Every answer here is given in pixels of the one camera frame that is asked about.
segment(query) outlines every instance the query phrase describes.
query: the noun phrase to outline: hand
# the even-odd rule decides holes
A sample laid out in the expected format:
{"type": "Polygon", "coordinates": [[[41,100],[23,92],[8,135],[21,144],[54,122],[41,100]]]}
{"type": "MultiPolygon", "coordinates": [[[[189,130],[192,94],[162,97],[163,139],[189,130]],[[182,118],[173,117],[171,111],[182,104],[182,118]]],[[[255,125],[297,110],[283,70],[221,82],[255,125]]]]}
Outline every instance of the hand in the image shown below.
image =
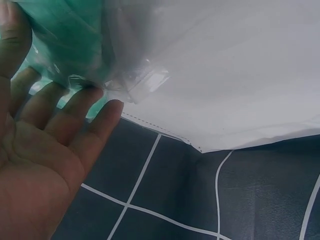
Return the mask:
{"type": "Polygon", "coordinates": [[[0,1],[0,239],[49,239],[117,125],[123,104],[111,101],[78,134],[102,91],[77,93],[53,118],[65,89],[51,83],[14,117],[40,76],[28,68],[10,82],[32,42],[15,3],[0,1]]]}

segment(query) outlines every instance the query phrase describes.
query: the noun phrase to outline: tiled surface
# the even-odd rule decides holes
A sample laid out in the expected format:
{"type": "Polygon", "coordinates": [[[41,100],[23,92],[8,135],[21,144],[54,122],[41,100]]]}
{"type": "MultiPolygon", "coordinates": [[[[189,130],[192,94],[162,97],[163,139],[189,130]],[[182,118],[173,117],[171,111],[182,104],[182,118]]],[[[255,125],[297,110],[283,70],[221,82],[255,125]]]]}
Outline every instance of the tiled surface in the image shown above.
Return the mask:
{"type": "Polygon", "coordinates": [[[52,240],[106,240],[123,206],[80,188],[52,240]]]}
{"type": "Polygon", "coordinates": [[[319,240],[320,239],[320,192],[318,192],[313,208],[310,213],[309,222],[307,225],[305,239],[319,240]]]}
{"type": "Polygon", "coordinates": [[[158,217],[129,209],[113,240],[216,240],[215,236],[173,225],[158,217]]]}
{"type": "Polygon", "coordinates": [[[223,240],[298,240],[304,220],[305,239],[320,239],[319,196],[310,202],[319,136],[234,151],[226,161],[230,151],[200,154],[161,137],[127,203],[156,138],[122,120],[85,181],[122,202],[81,189],[53,239],[215,240],[220,223],[223,240]]]}
{"type": "Polygon", "coordinates": [[[281,148],[234,152],[219,175],[221,233],[239,240],[297,239],[320,174],[319,156],[320,149],[303,158],[281,148]]]}
{"type": "Polygon", "coordinates": [[[132,204],[196,228],[217,231],[215,178],[229,151],[201,154],[163,137],[132,204]]]}
{"type": "Polygon", "coordinates": [[[157,136],[121,119],[85,184],[126,202],[157,136]]]}

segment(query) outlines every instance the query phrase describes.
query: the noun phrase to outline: white grid line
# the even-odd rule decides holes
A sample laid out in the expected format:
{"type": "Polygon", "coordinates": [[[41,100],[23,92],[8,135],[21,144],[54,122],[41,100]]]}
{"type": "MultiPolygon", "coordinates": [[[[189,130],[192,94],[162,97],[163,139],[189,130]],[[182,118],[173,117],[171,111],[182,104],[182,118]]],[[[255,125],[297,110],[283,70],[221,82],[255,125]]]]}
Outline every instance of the white grid line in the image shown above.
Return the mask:
{"type": "Polygon", "coordinates": [[[122,206],[125,206],[125,205],[126,205],[125,202],[120,201],[120,200],[118,200],[118,199],[115,199],[114,197],[109,196],[109,195],[107,195],[107,194],[104,194],[103,192],[100,192],[100,191],[98,191],[98,190],[96,190],[96,189],[94,189],[94,188],[92,188],[92,187],[90,187],[90,186],[88,186],[88,185],[86,185],[86,184],[84,184],[84,183],[81,184],[81,187],[83,187],[84,189],[87,189],[87,190],[89,190],[90,192],[93,192],[94,194],[97,194],[97,195],[99,195],[99,196],[101,196],[101,197],[103,197],[103,198],[105,198],[105,199],[108,199],[108,200],[110,200],[110,201],[112,201],[112,202],[114,202],[114,203],[116,203],[116,204],[119,204],[119,205],[122,205],[122,206]]]}
{"type": "Polygon", "coordinates": [[[153,154],[154,154],[154,152],[155,152],[155,150],[156,150],[156,148],[157,148],[157,145],[158,145],[160,139],[161,139],[161,134],[158,134],[158,136],[157,136],[157,138],[156,138],[156,140],[155,140],[155,142],[154,142],[154,144],[153,144],[153,147],[152,147],[152,149],[151,149],[151,151],[150,151],[150,153],[149,153],[149,156],[148,156],[148,158],[146,159],[146,161],[145,161],[145,163],[144,163],[144,166],[143,166],[142,171],[141,171],[141,173],[140,173],[140,175],[139,175],[139,177],[138,177],[138,180],[136,181],[136,183],[135,183],[135,185],[134,185],[134,188],[133,188],[133,190],[132,190],[132,192],[131,192],[131,194],[130,194],[130,196],[129,196],[129,199],[128,199],[128,201],[126,202],[126,204],[124,205],[124,208],[123,208],[123,210],[122,210],[122,212],[121,212],[118,220],[116,221],[115,225],[113,226],[113,229],[111,230],[111,232],[110,232],[107,240],[111,240],[111,239],[112,239],[112,237],[113,237],[113,235],[115,234],[115,232],[116,232],[116,230],[117,230],[120,222],[122,221],[122,219],[123,219],[123,217],[124,217],[124,215],[125,215],[128,207],[129,207],[132,199],[134,198],[134,195],[135,195],[135,193],[136,193],[136,191],[137,191],[137,189],[138,189],[138,187],[139,187],[139,185],[140,185],[140,183],[141,183],[141,180],[142,180],[142,178],[143,178],[144,175],[145,175],[145,172],[146,172],[146,170],[147,170],[147,167],[148,167],[148,165],[149,165],[149,162],[150,162],[150,160],[151,160],[151,158],[152,158],[152,156],[153,156],[153,154]]]}
{"type": "MultiPolygon", "coordinates": [[[[206,235],[210,235],[210,236],[215,236],[217,237],[218,234],[214,231],[208,231],[208,230],[204,230],[204,229],[200,229],[200,228],[196,228],[196,227],[193,227],[193,226],[188,226],[188,225],[185,225],[183,223],[180,223],[178,221],[175,221],[169,217],[166,217],[164,215],[161,215],[157,212],[154,212],[154,211],[151,211],[151,210],[148,210],[148,209],[145,209],[143,207],[139,207],[139,206],[134,206],[134,205],[129,205],[129,208],[131,209],[135,209],[135,210],[138,210],[138,211],[141,211],[141,212],[144,212],[146,214],[150,214],[150,215],[153,215],[155,217],[158,217],[160,219],[163,219],[171,224],[174,224],[178,227],[181,227],[181,228],[184,228],[184,229],[187,229],[187,230],[190,230],[190,231],[193,231],[193,232],[197,232],[197,233],[201,233],[201,234],[206,234],[206,235]]],[[[230,238],[226,237],[226,236],[223,236],[223,235],[220,235],[220,238],[223,239],[223,240],[231,240],[230,238]]]]}
{"type": "MultiPolygon", "coordinates": [[[[173,219],[171,219],[171,218],[169,218],[167,216],[164,216],[164,215],[162,215],[160,213],[157,213],[155,211],[151,211],[149,209],[146,209],[146,208],[143,208],[143,207],[140,207],[140,206],[126,204],[123,201],[115,199],[115,198],[113,198],[113,197],[111,197],[111,196],[109,196],[109,195],[107,195],[107,194],[105,194],[103,192],[100,192],[100,191],[98,191],[98,190],[96,190],[96,189],[94,189],[94,188],[92,188],[90,186],[87,186],[85,184],[82,184],[81,187],[83,187],[84,189],[87,189],[88,191],[93,192],[93,193],[95,193],[95,194],[97,194],[97,195],[99,195],[99,196],[101,196],[101,197],[103,197],[105,199],[108,199],[108,200],[110,200],[110,201],[112,201],[112,202],[114,202],[116,204],[119,204],[119,205],[122,205],[122,206],[127,206],[127,208],[129,208],[129,209],[134,209],[134,210],[146,213],[146,214],[150,214],[152,216],[155,216],[157,218],[165,220],[165,221],[167,221],[167,222],[169,222],[171,224],[174,224],[174,225],[176,225],[178,227],[181,227],[181,228],[193,231],[193,232],[197,232],[197,233],[200,233],[200,234],[206,234],[206,235],[210,235],[210,236],[214,236],[214,237],[218,236],[218,234],[216,232],[214,232],[214,231],[208,231],[208,230],[196,228],[196,227],[193,227],[193,226],[188,226],[188,225],[185,225],[185,224],[180,223],[178,221],[175,221],[175,220],[173,220],[173,219]]],[[[220,234],[220,239],[222,239],[222,240],[231,240],[230,238],[228,238],[228,237],[226,237],[224,235],[221,235],[221,234],[220,234]]]]}
{"type": "Polygon", "coordinates": [[[304,240],[305,239],[307,226],[308,226],[308,222],[309,222],[309,217],[310,217],[312,208],[314,206],[314,203],[315,203],[319,188],[320,188],[320,175],[319,175],[318,179],[315,182],[313,191],[312,191],[312,193],[310,195],[310,199],[309,199],[308,205],[307,205],[305,213],[304,213],[304,218],[303,218],[303,221],[302,221],[299,240],[304,240]]]}
{"type": "MultiPolygon", "coordinates": [[[[81,185],[81,187],[83,187],[84,189],[86,189],[86,190],[88,190],[88,191],[90,191],[90,192],[93,192],[93,193],[95,193],[95,194],[97,194],[97,195],[99,195],[99,196],[101,196],[101,197],[103,197],[103,198],[105,198],[105,199],[108,199],[108,200],[110,200],[110,201],[112,201],[112,202],[114,202],[114,203],[116,203],[116,204],[119,204],[119,205],[124,206],[124,208],[123,208],[123,210],[122,210],[122,212],[121,212],[121,214],[120,214],[117,222],[115,223],[115,225],[114,225],[111,233],[109,234],[109,237],[107,238],[107,240],[111,240],[111,239],[112,239],[113,235],[115,234],[115,232],[116,232],[116,230],[117,230],[117,228],[118,228],[121,220],[123,219],[123,217],[124,217],[124,215],[125,215],[125,213],[126,213],[126,211],[127,211],[128,208],[134,209],[134,210],[137,210],[137,211],[146,213],[146,214],[150,214],[150,215],[152,215],[152,216],[155,216],[155,217],[157,217],[157,218],[160,218],[160,219],[162,219],[162,220],[165,220],[165,221],[167,221],[167,222],[169,222],[169,223],[171,223],[171,224],[174,224],[174,225],[176,225],[176,226],[178,226],[178,227],[181,227],[181,228],[184,228],[184,229],[187,229],[187,230],[196,232],[196,233],[201,233],[201,234],[206,234],[206,235],[210,235],[210,236],[217,237],[218,240],[219,240],[219,239],[222,239],[222,240],[231,240],[230,238],[228,238],[228,237],[220,234],[220,207],[219,207],[219,197],[217,197],[218,232],[208,231],[208,230],[196,228],[196,227],[193,227],[193,226],[188,226],[188,225],[185,225],[185,224],[180,223],[180,222],[178,222],[178,221],[175,221],[175,220],[173,220],[173,219],[171,219],[171,218],[169,218],[169,217],[167,217],[167,216],[164,216],[164,215],[162,215],[162,214],[160,214],[160,213],[157,213],[157,212],[155,212],[155,211],[151,211],[151,210],[149,210],[149,209],[146,209],[146,208],[143,208],[143,207],[140,207],[140,206],[135,206],[135,205],[130,204],[131,201],[132,201],[132,199],[133,199],[133,197],[134,197],[134,195],[135,195],[135,193],[136,193],[136,191],[137,191],[137,189],[138,189],[138,187],[139,187],[139,184],[140,184],[140,182],[141,182],[141,180],[142,180],[142,178],[143,178],[143,176],[144,176],[144,174],[145,174],[145,172],[146,172],[146,170],[147,170],[147,167],[148,167],[148,165],[149,165],[149,162],[150,162],[150,160],[151,160],[151,158],[152,158],[152,155],[154,154],[154,152],[155,152],[155,150],[156,150],[156,148],[157,148],[157,145],[158,145],[158,143],[159,143],[159,141],[160,141],[160,138],[161,138],[161,134],[159,134],[158,137],[157,137],[157,139],[155,140],[155,142],[154,142],[154,144],[153,144],[153,147],[152,147],[152,149],[151,149],[151,151],[150,151],[150,154],[149,154],[149,156],[148,156],[148,158],[147,158],[147,160],[146,160],[146,162],[145,162],[145,164],[144,164],[144,166],[143,166],[143,168],[142,168],[142,171],[141,171],[141,173],[140,173],[140,175],[139,175],[139,178],[138,178],[138,180],[137,180],[137,182],[136,182],[136,184],[135,184],[135,186],[134,186],[134,188],[133,188],[133,190],[132,190],[132,192],[131,192],[131,195],[130,195],[130,197],[129,197],[129,199],[128,199],[128,201],[127,201],[126,203],[123,202],[123,201],[120,201],[120,200],[118,200],[118,199],[116,199],[116,198],[114,198],[114,197],[111,197],[111,196],[109,196],[109,195],[107,195],[107,194],[105,194],[105,193],[103,193],[103,192],[100,192],[100,191],[98,191],[98,190],[96,190],[96,189],[94,189],[94,188],[92,188],[92,187],[90,187],[90,186],[88,186],[88,185],[86,185],[86,184],[82,184],[82,185],[81,185]]],[[[221,164],[220,164],[220,166],[219,166],[219,168],[218,168],[218,170],[217,170],[217,173],[216,173],[216,178],[215,178],[215,182],[216,182],[216,183],[218,183],[218,177],[219,177],[219,173],[220,173],[220,169],[221,169],[222,165],[226,162],[226,160],[230,157],[230,155],[231,155],[232,153],[233,153],[233,150],[232,150],[232,151],[225,157],[225,159],[221,162],[221,164]]],[[[216,189],[216,196],[218,196],[218,187],[217,187],[217,185],[215,186],[215,189],[216,189]]]]}
{"type": "Polygon", "coordinates": [[[219,203],[219,191],[218,191],[218,180],[219,180],[219,173],[220,173],[220,170],[223,166],[223,164],[227,161],[227,159],[231,156],[231,154],[234,152],[234,150],[230,151],[229,154],[224,158],[224,160],[220,163],[217,171],[216,171],[216,174],[215,174],[215,182],[214,182],[214,185],[215,185],[215,200],[216,200],[216,208],[217,208],[217,220],[218,220],[218,228],[217,228],[217,236],[216,236],[216,239],[217,240],[220,240],[221,235],[220,235],[220,203],[219,203]]]}

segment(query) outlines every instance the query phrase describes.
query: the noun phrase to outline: transparent plastic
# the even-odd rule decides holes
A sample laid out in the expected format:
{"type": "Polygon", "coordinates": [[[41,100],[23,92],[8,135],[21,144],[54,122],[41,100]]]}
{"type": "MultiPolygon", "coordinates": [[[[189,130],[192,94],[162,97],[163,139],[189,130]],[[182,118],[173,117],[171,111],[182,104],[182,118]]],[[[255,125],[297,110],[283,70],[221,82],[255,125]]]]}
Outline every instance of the transparent plastic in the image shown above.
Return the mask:
{"type": "Polygon", "coordinates": [[[131,4],[120,0],[14,2],[28,15],[33,29],[32,48],[23,64],[42,74],[33,92],[50,81],[70,88],[71,95],[94,85],[105,91],[106,99],[100,104],[111,99],[137,104],[169,78],[146,49],[148,39],[143,38],[148,36],[142,33],[148,26],[141,29],[139,22],[140,29],[135,28],[142,15],[130,15],[131,4]]]}

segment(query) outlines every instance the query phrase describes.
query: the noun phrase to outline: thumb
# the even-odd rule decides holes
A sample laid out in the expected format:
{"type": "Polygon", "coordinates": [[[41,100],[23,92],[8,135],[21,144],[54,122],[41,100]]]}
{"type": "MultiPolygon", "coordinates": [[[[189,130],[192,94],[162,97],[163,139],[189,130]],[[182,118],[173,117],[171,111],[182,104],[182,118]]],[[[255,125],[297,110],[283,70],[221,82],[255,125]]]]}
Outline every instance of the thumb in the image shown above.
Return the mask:
{"type": "Polygon", "coordinates": [[[15,75],[32,43],[29,22],[20,7],[0,0],[0,138],[10,102],[10,80],[15,75]]]}

